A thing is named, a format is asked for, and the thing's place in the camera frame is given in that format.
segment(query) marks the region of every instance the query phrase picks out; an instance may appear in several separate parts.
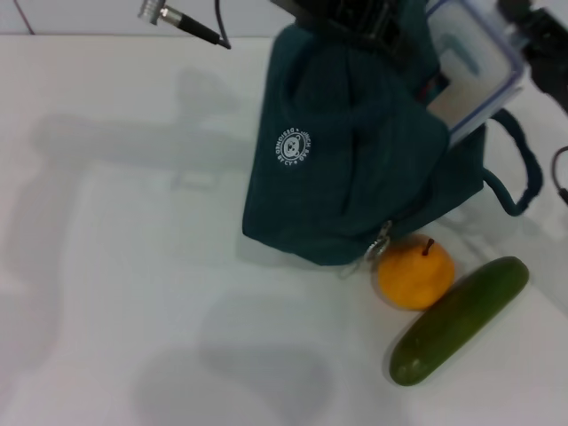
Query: dark green drawstring bag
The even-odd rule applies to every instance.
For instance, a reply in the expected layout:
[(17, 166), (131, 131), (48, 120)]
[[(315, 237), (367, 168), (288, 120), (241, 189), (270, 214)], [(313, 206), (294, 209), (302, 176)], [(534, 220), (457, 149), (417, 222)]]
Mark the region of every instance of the dark green drawstring bag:
[(483, 189), (511, 216), (526, 210), (542, 173), (518, 123), (528, 188), (515, 204), (485, 170), (485, 126), (448, 150), (448, 128), (415, 100), (438, 73), (423, 0), (399, 25), (414, 45), (405, 68), (381, 55), (286, 28), (274, 42), (242, 231), (316, 264), (348, 264), (411, 233)]

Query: orange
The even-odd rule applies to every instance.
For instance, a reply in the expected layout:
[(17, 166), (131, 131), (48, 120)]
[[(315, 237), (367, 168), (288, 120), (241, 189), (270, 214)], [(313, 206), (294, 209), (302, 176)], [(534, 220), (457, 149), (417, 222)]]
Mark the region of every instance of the orange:
[(454, 261), (426, 235), (393, 242), (379, 261), (379, 287), (400, 308), (424, 310), (454, 283)]

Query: fruit stem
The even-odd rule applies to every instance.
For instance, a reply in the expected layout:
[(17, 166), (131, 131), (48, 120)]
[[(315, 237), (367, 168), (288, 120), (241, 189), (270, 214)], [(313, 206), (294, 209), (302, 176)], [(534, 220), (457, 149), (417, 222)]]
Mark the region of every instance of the fruit stem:
[(430, 247), (432, 247), (432, 246), (434, 245), (434, 243), (435, 243), (435, 241), (434, 241), (432, 238), (430, 238), (430, 239), (428, 240), (428, 244), (426, 244), (426, 248), (425, 248), (424, 251), (422, 252), (422, 255), (423, 255), (423, 256), (427, 256), (427, 255), (428, 255), (428, 252), (430, 251)]

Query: white wall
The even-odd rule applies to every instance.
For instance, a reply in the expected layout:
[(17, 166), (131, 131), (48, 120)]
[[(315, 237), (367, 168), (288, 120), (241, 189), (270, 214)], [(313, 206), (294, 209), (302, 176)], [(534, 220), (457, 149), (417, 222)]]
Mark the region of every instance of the white wall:
[[(490, 9), (495, 0), (470, 0)], [(221, 0), (229, 36), (273, 36), (292, 18), (269, 0)], [(20, 0), (38, 34), (179, 35), (166, 24), (138, 20), (141, 0)], [(217, 28), (213, 0), (170, 0), (169, 4)], [(540, 0), (568, 24), (568, 1)], [(0, 0), (0, 34), (26, 34), (12, 0)]]

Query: metal zipper pull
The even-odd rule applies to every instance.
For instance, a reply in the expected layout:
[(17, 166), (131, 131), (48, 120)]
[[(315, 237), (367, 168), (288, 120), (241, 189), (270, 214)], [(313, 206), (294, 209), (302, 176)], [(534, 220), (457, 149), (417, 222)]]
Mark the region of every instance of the metal zipper pull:
[(363, 257), (365, 260), (367, 260), (368, 262), (375, 261), (389, 247), (389, 244), (391, 244), (391, 237), (389, 236), (391, 228), (392, 228), (391, 220), (388, 220), (383, 224), (377, 239), (367, 249), (367, 252)]

